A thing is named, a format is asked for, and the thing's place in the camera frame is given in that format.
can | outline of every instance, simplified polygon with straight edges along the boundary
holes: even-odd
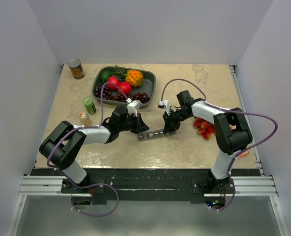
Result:
[[[90,117],[86,114],[86,112],[81,112],[80,114],[78,114],[78,117],[79,117],[82,125],[84,125],[84,126],[91,126],[92,125],[92,121],[91,121]]]
[[[88,114],[94,115],[96,113],[96,107],[91,97],[84,98],[83,104],[86,107]]]
[[[82,79],[85,76],[85,72],[79,59],[71,59],[67,62],[67,65],[75,79]]]

white wall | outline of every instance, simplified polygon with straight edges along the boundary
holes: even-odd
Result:
[[[291,0],[274,0],[237,65],[237,77],[247,110],[279,123],[275,137],[258,151],[265,174],[275,178],[291,232]],[[256,140],[272,128],[261,121],[250,118]]]
[[[28,0],[60,62],[237,64],[272,0]]]
[[[0,236],[35,162],[59,69],[28,2],[0,1]]]

wooden table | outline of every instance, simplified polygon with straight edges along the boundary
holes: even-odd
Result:
[[[64,65],[58,89],[53,101],[43,139],[62,121],[81,125],[78,114],[85,111],[83,99],[91,96],[91,90],[100,69],[112,64],[83,64],[85,77],[76,80]],[[239,101],[228,65],[209,64],[121,64],[120,66],[151,71],[156,76],[156,88],[152,102],[140,109],[142,118],[150,130],[162,129],[164,110],[158,109],[158,101],[164,85],[171,79],[183,78],[197,84],[207,95],[207,101],[226,108],[239,107]],[[172,105],[179,105],[176,94],[189,90],[193,98],[202,97],[199,91],[185,82],[173,82],[164,98]],[[95,101],[97,113],[91,117],[93,125],[100,122],[100,103]],[[114,110],[104,105],[104,118]],[[110,144],[82,146],[76,160],[84,168],[211,168],[218,154],[216,139],[205,140],[193,128],[194,118],[181,123],[176,135],[139,142],[137,135],[122,132]],[[46,159],[39,154],[37,168],[46,167]],[[256,168],[253,153],[239,158],[234,168]]]

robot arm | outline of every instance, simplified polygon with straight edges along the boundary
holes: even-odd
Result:
[[[149,127],[143,122],[141,114],[137,112],[140,106],[140,101],[133,101],[127,107],[116,107],[111,117],[106,118],[101,126],[75,131],[68,136],[66,144],[61,144],[58,147],[50,161],[73,182],[82,184],[83,180],[89,177],[75,160],[81,146],[93,143],[110,143],[117,139],[122,131],[138,134],[149,130]],[[39,152],[48,158],[59,140],[69,131],[78,127],[80,126],[62,121],[41,144]]]
[[[215,126],[216,141],[220,152],[209,173],[206,191],[210,192],[215,187],[228,182],[228,172],[232,168],[230,163],[238,151],[244,150],[252,142],[252,134],[244,115],[225,113],[211,108],[205,104],[203,99],[193,99],[188,91],[179,93],[177,99],[181,108],[176,111],[170,109],[168,100],[159,102],[159,108],[165,109],[163,115],[164,133],[178,130],[180,122],[190,117],[200,117]],[[230,125],[236,126],[236,128],[231,130]]]

green avocado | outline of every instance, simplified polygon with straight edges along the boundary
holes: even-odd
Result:
[[[108,78],[111,76],[111,72],[110,71],[104,71],[102,72],[102,74],[100,75],[100,80],[105,83],[107,82]]]

